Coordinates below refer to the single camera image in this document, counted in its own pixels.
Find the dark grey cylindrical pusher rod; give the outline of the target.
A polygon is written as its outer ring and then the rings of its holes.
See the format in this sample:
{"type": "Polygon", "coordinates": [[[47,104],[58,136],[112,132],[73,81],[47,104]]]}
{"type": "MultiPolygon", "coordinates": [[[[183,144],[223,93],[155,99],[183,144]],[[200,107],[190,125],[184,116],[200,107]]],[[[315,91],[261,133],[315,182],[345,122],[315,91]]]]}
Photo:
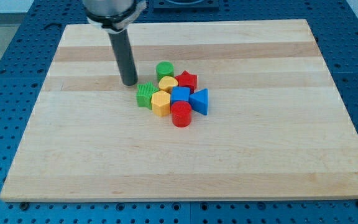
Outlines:
{"type": "Polygon", "coordinates": [[[109,39],[122,83],[125,86],[135,85],[138,81],[138,76],[127,30],[117,34],[109,34],[109,39]]]}

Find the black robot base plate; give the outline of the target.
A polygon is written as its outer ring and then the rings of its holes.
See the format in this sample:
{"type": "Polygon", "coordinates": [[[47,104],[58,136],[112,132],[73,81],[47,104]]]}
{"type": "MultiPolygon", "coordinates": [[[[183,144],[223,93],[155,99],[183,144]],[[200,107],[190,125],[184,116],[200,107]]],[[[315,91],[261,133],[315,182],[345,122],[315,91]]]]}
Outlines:
{"type": "Polygon", "coordinates": [[[219,9],[218,0],[150,0],[149,5],[154,11],[219,9]]]}

